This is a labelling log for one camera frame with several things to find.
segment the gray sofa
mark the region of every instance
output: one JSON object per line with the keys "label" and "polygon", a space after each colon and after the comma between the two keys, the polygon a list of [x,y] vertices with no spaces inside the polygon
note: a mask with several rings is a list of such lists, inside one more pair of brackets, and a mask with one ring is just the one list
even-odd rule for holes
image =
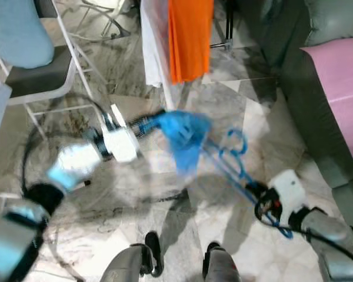
{"label": "gray sofa", "polygon": [[237,0],[250,34],[279,77],[291,115],[348,224],[353,158],[303,46],[353,37],[353,0]]}

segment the white cloth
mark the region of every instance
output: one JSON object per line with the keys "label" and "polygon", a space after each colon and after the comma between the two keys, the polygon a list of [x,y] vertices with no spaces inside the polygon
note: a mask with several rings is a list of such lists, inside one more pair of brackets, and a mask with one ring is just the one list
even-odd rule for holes
{"label": "white cloth", "polygon": [[171,98],[169,26],[167,0],[142,0],[141,7],[142,52],[147,85],[164,87],[166,106],[174,109]]}

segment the orange cloth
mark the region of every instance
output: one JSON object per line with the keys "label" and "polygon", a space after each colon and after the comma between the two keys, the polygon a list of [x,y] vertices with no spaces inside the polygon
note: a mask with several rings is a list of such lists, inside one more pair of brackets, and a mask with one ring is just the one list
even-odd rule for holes
{"label": "orange cloth", "polygon": [[173,84],[209,71],[214,0],[169,0],[169,49]]}

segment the blue cloth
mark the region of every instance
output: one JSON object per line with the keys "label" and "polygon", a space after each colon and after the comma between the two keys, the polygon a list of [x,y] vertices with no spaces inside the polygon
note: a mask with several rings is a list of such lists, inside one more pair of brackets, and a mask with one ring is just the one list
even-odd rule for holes
{"label": "blue cloth", "polygon": [[196,171],[203,141],[211,128],[210,120],[201,114],[174,111],[157,117],[154,123],[169,140],[178,171]]}
{"label": "blue cloth", "polygon": [[34,0],[0,0],[0,57],[12,66],[37,68],[54,57],[54,45]]}

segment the pink fabric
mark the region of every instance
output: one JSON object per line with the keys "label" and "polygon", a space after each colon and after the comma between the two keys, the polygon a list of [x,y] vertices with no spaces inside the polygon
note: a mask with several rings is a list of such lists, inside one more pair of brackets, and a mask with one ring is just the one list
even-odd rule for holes
{"label": "pink fabric", "polygon": [[353,38],[302,50],[314,61],[328,103],[353,157]]}

